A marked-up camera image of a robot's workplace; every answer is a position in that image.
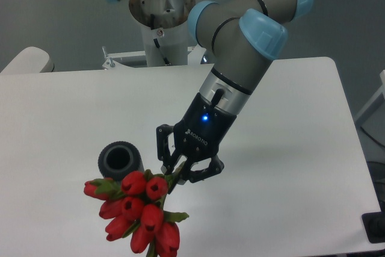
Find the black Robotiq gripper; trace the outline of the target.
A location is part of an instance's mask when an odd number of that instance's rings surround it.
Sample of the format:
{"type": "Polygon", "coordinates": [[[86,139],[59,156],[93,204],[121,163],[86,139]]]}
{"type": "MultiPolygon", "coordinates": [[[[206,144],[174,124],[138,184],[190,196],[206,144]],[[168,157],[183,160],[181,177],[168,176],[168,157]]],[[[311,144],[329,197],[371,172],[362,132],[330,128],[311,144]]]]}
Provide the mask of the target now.
{"type": "Polygon", "coordinates": [[[217,107],[223,96],[223,91],[216,91],[209,102],[197,93],[180,122],[174,126],[163,124],[156,128],[157,154],[158,159],[162,161],[161,171],[165,175],[172,175],[168,194],[171,194],[178,184],[194,184],[223,171],[224,163],[216,154],[221,141],[236,119],[235,115],[217,107]],[[170,153],[168,143],[171,134],[174,137],[173,153],[170,153]],[[182,155],[187,160],[172,173],[182,155]],[[192,169],[198,161],[208,158],[211,159],[206,168],[192,169]]]}

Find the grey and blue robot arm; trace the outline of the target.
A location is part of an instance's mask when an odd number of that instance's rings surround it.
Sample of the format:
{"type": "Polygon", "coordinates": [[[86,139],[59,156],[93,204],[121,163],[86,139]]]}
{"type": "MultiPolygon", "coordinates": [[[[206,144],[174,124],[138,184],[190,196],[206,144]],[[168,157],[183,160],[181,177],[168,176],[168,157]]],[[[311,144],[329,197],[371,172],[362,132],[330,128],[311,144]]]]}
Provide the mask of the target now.
{"type": "Polygon", "coordinates": [[[149,66],[186,64],[188,36],[215,56],[182,120],[157,129],[158,158],[173,184],[221,173],[222,139],[285,46],[285,23],[312,5],[313,0],[129,0],[149,66]]]}

